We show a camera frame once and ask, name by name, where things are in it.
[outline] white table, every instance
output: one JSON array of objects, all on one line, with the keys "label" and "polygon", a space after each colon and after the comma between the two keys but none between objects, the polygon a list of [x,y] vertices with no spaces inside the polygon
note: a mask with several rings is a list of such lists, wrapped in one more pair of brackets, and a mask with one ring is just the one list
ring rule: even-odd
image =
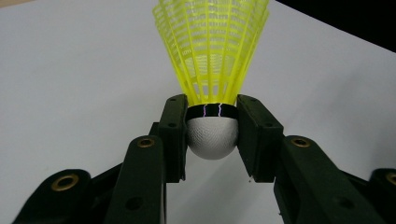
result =
[{"label": "white table", "polygon": [[[151,15],[156,2],[0,8],[1,223],[48,176],[96,176],[122,162],[181,93]],[[367,179],[395,167],[396,54],[278,2],[269,8],[241,93],[344,171]],[[168,223],[283,223],[273,185],[249,183],[237,150],[220,161],[188,151],[186,170],[185,182],[168,185]]]}]

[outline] badminton birdie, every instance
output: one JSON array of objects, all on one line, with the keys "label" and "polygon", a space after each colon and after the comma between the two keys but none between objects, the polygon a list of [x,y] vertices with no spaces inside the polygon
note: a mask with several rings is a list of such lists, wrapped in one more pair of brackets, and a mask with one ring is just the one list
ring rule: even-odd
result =
[{"label": "badminton birdie", "polygon": [[160,0],[157,29],[187,95],[188,144],[197,156],[230,154],[238,137],[236,96],[262,28],[268,0]]}]

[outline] black band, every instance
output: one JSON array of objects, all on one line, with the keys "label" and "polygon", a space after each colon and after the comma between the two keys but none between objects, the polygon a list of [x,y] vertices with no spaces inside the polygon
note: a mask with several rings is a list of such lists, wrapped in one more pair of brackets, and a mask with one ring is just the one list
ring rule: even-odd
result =
[{"label": "black band", "polygon": [[238,110],[233,105],[208,104],[195,105],[187,109],[186,121],[205,117],[238,118]]}]

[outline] yellow mesh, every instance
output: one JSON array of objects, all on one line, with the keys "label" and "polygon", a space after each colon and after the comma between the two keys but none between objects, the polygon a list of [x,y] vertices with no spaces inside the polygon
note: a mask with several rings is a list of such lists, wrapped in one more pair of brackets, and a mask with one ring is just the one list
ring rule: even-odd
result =
[{"label": "yellow mesh", "polygon": [[156,26],[189,106],[233,105],[262,28],[268,0],[160,0]]}]

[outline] white rounded tip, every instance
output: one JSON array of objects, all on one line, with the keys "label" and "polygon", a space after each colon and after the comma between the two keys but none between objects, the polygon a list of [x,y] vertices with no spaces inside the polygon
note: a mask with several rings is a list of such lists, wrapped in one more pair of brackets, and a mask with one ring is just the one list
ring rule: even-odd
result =
[{"label": "white rounded tip", "polygon": [[205,117],[187,121],[191,151],[206,160],[219,160],[230,154],[238,138],[238,121],[225,117]]}]

